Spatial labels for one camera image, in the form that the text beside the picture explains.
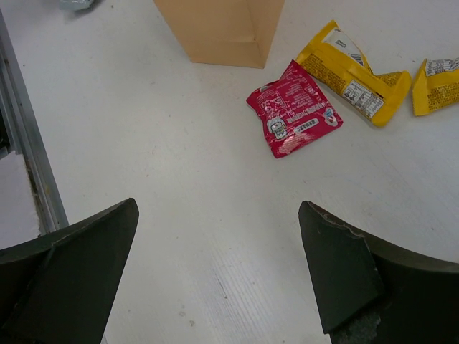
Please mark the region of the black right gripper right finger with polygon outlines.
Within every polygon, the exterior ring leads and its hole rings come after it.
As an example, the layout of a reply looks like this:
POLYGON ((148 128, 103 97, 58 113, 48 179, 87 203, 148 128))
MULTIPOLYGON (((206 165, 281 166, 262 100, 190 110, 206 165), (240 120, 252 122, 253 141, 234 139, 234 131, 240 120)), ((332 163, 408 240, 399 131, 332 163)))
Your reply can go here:
POLYGON ((380 239, 311 201, 298 219, 332 343, 458 342, 458 264, 380 239))

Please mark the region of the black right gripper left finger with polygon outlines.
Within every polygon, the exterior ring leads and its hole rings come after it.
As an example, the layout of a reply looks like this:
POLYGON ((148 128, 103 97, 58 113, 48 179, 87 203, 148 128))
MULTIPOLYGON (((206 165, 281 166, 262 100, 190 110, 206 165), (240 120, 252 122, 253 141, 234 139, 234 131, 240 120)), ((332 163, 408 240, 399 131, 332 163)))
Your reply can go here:
POLYGON ((1 251, 2 343, 101 343, 138 225, 126 199, 1 251))

